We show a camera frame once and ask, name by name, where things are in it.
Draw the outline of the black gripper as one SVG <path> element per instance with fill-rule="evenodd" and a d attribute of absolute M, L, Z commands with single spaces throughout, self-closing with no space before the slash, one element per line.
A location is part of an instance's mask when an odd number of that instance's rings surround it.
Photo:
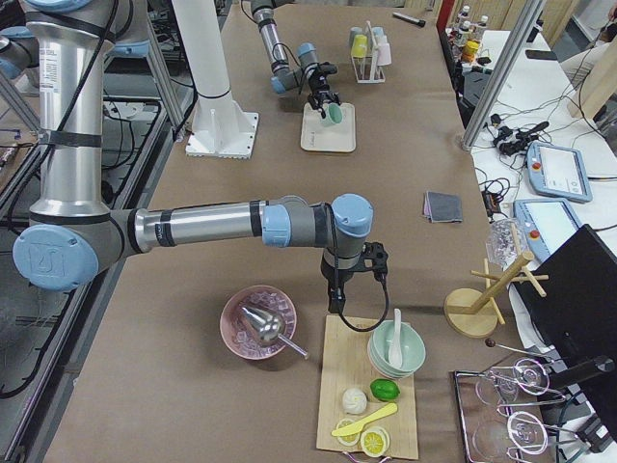
<path fill-rule="evenodd" d="M 327 77 L 312 76 L 308 80 L 310 93 L 308 95 L 308 103 L 311 108 L 317 108 L 316 111 L 322 121 L 327 117 L 326 106 L 324 104 L 331 103 L 340 105 L 340 99 L 336 92 L 331 90 Z"/>
<path fill-rule="evenodd" d="M 322 259 L 320 270 L 328 282 L 328 311 L 342 312 L 346 302 L 344 285 L 353 278 L 355 273 L 365 272 L 366 265 L 363 262 L 358 262 L 350 269 L 340 269 Z"/>

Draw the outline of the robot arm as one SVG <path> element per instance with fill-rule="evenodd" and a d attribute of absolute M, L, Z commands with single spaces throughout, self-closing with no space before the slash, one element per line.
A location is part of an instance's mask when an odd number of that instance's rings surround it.
<path fill-rule="evenodd" d="M 297 68 L 290 67 L 286 53 L 289 48 L 280 39 L 274 18 L 274 9 L 285 4 L 289 1 L 251 1 L 252 21 L 258 27 L 273 73 L 271 86 L 275 93 L 282 95 L 294 89 L 301 92 L 307 84 L 310 108 L 320 114 L 323 123 L 339 124 L 343 118 L 339 96 L 328 83 L 328 76 L 336 74 L 337 67 L 329 62 L 319 62 L 316 48 L 310 42 L 302 43 L 296 56 L 290 54 L 296 60 Z"/>
<path fill-rule="evenodd" d="M 13 244 L 13 261 L 31 284 L 72 290 L 156 247 L 243 237 L 321 249 L 333 313 L 343 309 L 343 288 L 355 273 L 384 279 L 387 254 L 367 239 L 373 209 L 356 194 L 323 204 L 294 195 L 206 204 L 204 195 L 220 194 L 222 183 L 184 161 L 164 171 L 155 210 L 109 208 L 100 191 L 103 59 L 122 31 L 136 31 L 148 16 L 124 1 L 27 1 L 23 8 L 40 45 L 43 155 L 40 198 Z"/>

